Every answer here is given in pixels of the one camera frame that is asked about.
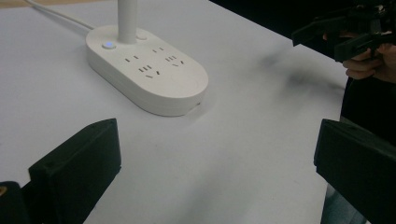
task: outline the finger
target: finger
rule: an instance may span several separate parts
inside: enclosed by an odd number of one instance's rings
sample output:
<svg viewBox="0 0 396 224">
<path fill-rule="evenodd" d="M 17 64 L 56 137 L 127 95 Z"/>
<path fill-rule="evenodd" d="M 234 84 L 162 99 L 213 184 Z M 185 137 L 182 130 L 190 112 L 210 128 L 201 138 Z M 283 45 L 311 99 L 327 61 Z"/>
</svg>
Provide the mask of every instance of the finger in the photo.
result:
<svg viewBox="0 0 396 224">
<path fill-rule="evenodd" d="M 364 72 L 364 71 L 373 70 L 374 68 L 378 67 L 382 63 L 383 62 L 378 59 L 367 60 L 367 61 L 356 61 L 356 60 L 351 59 L 351 60 L 344 61 L 343 66 L 347 69 L 352 70 L 352 71 Z"/>
<path fill-rule="evenodd" d="M 377 49 L 377 51 L 379 53 L 382 53 L 382 54 L 390 54 L 390 53 L 395 54 L 396 53 L 396 46 L 394 46 L 393 44 L 389 44 L 389 43 L 381 44 L 379 46 L 379 48 Z"/>
<path fill-rule="evenodd" d="M 351 32 L 348 32 L 348 31 L 341 31 L 341 32 L 340 32 L 340 37 L 350 37 L 350 38 L 353 38 L 353 37 L 356 37 L 356 36 L 358 36 L 358 34 L 356 34 L 356 33 L 351 33 Z"/>
<path fill-rule="evenodd" d="M 351 70 L 351 69 L 347 69 L 346 70 L 346 75 L 349 77 L 352 77 L 353 79 L 364 79 L 367 77 L 371 77 L 375 75 L 375 70 L 371 69 L 368 71 L 356 71 L 356 70 Z"/>
</svg>

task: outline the black object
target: black object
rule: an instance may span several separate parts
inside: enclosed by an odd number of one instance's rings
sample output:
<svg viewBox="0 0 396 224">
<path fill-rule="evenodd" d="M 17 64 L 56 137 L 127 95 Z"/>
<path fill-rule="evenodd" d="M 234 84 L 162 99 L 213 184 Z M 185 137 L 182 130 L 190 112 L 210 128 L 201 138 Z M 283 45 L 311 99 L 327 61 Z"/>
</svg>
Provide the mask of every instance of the black object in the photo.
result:
<svg viewBox="0 0 396 224">
<path fill-rule="evenodd" d="M 29 224 L 21 188 L 16 182 L 0 183 L 0 223 Z"/>
<path fill-rule="evenodd" d="M 83 223 L 120 171 L 120 163 L 117 121 L 85 127 L 29 168 L 31 182 L 21 194 L 30 223 Z M 16 206 L 20 216 L 26 216 L 17 197 L 6 202 L 1 197 L 0 202 L 0 210 Z"/>
<path fill-rule="evenodd" d="M 294 31 L 306 26 L 315 17 L 339 8 L 353 6 L 351 0 L 303 0 L 289 2 L 265 0 L 210 1 L 290 39 Z M 263 39 L 262 41 L 271 42 L 268 39 Z M 328 57 L 333 57 L 333 48 L 327 47 L 327 42 L 323 40 L 322 36 L 313 36 L 313 39 L 303 44 Z"/>
<path fill-rule="evenodd" d="M 383 43 L 396 43 L 396 6 L 393 0 L 355 0 L 354 7 L 339 9 L 317 17 L 305 27 L 293 32 L 293 45 L 303 44 L 314 36 L 328 35 L 334 47 L 334 59 L 343 62 L 367 49 L 375 50 Z M 358 36 L 346 41 L 340 39 L 342 31 Z"/>
<path fill-rule="evenodd" d="M 371 223 L 396 223 L 395 146 L 355 125 L 324 119 L 314 164 Z"/>
</svg>

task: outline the white power strip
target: white power strip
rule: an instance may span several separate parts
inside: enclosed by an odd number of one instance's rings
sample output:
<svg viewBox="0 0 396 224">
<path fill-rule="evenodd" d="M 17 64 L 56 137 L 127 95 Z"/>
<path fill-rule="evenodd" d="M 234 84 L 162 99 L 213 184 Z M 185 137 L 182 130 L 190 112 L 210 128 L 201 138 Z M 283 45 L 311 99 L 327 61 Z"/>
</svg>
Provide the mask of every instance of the white power strip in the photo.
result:
<svg viewBox="0 0 396 224">
<path fill-rule="evenodd" d="M 136 42 L 120 42 L 118 26 L 90 31 L 86 42 L 93 70 L 142 109 L 182 116 L 201 103 L 205 69 L 159 37 L 136 29 Z"/>
</svg>

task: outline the tabletop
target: tabletop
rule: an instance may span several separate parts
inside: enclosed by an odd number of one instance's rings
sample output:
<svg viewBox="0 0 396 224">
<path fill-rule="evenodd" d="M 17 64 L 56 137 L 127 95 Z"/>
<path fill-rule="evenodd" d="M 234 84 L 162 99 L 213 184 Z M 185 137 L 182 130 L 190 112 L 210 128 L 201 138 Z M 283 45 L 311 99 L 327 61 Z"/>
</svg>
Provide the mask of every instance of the tabletop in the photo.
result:
<svg viewBox="0 0 396 224">
<path fill-rule="evenodd" d="M 117 23 L 116 1 L 52 8 Z M 145 112 L 96 74 L 86 28 L 0 9 L 0 181 L 23 186 L 35 161 L 116 118 L 122 168 L 86 223 L 319 223 L 314 152 L 321 120 L 339 118 L 342 65 L 206 0 L 139 1 L 138 26 L 208 73 L 187 115 Z"/>
</svg>

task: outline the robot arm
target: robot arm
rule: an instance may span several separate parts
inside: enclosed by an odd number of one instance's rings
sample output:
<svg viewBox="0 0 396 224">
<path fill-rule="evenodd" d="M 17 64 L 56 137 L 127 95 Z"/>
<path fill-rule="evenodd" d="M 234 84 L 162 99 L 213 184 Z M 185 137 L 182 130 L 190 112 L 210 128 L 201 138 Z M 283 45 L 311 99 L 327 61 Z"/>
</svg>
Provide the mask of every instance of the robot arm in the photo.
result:
<svg viewBox="0 0 396 224">
<path fill-rule="evenodd" d="M 293 45 L 304 44 L 316 35 L 327 34 L 337 62 L 348 60 L 383 43 L 396 43 L 396 6 L 394 0 L 355 0 L 356 6 L 315 18 L 291 35 Z M 341 32 L 357 34 L 341 41 Z"/>
</svg>

